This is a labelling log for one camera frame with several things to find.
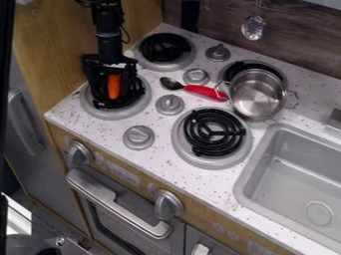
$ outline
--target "white countertop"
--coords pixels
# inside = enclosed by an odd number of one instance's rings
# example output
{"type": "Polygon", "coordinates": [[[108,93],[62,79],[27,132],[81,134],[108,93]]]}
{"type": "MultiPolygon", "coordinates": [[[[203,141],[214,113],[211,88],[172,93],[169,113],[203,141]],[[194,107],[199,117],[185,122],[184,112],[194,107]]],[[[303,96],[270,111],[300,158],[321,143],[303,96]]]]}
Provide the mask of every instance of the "white countertop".
{"type": "MultiPolygon", "coordinates": [[[[183,161],[171,146],[171,127],[179,116],[162,116],[156,111],[155,103],[161,96],[175,94],[183,98],[185,102],[184,112],[198,107],[221,107],[232,111],[230,103],[216,103],[182,91],[166,91],[160,86],[159,78],[168,76],[182,82],[184,71],[202,68],[209,72],[212,81],[216,81],[219,71],[229,63],[238,60],[259,60],[279,68],[288,78],[288,89],[297,92],[300,101],[296,109],[283,109],[275,117],[265,122],[247,122],[253,135],[252,150],[257,146],[267,127],[275,123],[290,124],[341,143],[341,140],[323,133],[332,110],[334,108],[341,109],[341,81],[228,44],[224,45],[231,51],[231,58],[224,63],[215,63],[209,61],[204,53],[207,48],[215,46],[218,41],[167,24],[159,25],[156,31],[182,34],[191,39],[196,46],[196,59],[184,70],[170,73],[152,72],[139,67],[139,74],[151,83],[153,89],[152,102],[142,113],[133,118],[116,122],[92,118],[81,108],[79,93],[77,93],[80,87],[45,113],[46,120],[141,171],[163,182],[170,183],[181,192],[199,199],[221,214],[236,220],[239,224],[254,230],[296,254],[337,254],[241,206],[236,201],[232,188],[248,158],[235,167],[216,171],[197,168],[183,161]],[[125,130],[135,125],[148,126],[154,130],[156,142],[152,147],[142,151],[134,151],[125,147],[122,141],[123,134],[125,130]]],[[[132,55],[131,51],[127,51],[127,56],[132,55]]],[[[210,82],[208,85],[214,86],[215,83],[210,82]]]]}

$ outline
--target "carrot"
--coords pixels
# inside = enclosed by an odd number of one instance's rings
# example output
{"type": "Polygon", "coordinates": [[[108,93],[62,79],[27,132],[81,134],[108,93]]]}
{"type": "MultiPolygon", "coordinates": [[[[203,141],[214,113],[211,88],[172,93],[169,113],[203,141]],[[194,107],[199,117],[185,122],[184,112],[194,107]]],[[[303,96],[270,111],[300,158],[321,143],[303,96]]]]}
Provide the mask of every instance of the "carrot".
{"type": "Polygon", "coordinates": [[[115,100],[120,96],[121,77],[120,75],[109,75],[108,78],[108,94],[111,100],[115,100]]]}

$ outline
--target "stainless steel sink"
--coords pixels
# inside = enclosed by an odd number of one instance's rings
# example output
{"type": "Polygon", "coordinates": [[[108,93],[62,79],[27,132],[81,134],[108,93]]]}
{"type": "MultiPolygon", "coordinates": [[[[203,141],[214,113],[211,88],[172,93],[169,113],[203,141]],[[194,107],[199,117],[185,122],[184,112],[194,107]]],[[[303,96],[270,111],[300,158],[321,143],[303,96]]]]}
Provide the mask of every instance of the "stainless steel sink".
{"type": "Polygon", "coordinates": [[[341,253],[341,145],[271,126],[234,186],[245,207],[341,253]]]}

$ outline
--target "red spoon handle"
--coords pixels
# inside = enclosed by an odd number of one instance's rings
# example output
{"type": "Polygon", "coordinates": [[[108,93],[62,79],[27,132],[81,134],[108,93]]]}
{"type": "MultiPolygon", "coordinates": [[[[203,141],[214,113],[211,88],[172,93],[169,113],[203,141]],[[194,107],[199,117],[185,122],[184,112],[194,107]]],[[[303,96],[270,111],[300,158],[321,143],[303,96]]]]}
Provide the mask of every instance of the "red spoon handle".
{"type": "Polygon", "coordinates": [[[187,85],[187,86],[184,86],[183,89],[189,93],[198,94],[206,98],[209,98],[211,100],[215,100],[219,102],[226,102],[228,100],[227,94],[221,91],[217,91],[213,88],[209,88],[209,87],[187,85]]]}

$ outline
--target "floor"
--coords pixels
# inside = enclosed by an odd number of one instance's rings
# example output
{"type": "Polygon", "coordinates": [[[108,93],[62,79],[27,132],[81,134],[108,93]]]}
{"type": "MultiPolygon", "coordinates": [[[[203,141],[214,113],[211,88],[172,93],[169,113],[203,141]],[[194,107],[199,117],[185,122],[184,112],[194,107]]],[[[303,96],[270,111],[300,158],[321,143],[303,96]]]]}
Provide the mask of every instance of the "floor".
{"type": "Polygon", "coordinates": [[[85,239],[79,233],[68,227],[65,223],[55,218],[52,214],[50,214],[38,204],[32,203],[22,189],[19,189],[17,192],[11,195],[11,198],[30,212],[32,212],[32,214],[34,215],[32,218],[32,231],[34,231],[35,237],[38,237],[41,240],[45,240],[50,238],[51,236],[54,236],[54,238],[51,238],[51,240],[55,242],[56,236],[60,234],[61,236],[68,237],[73,243],[79,244],[87,250],[87,252],[81,252],[80,254],[109,254],[103,251],[96,243],[92,242],[89,239],[85,239]]]}

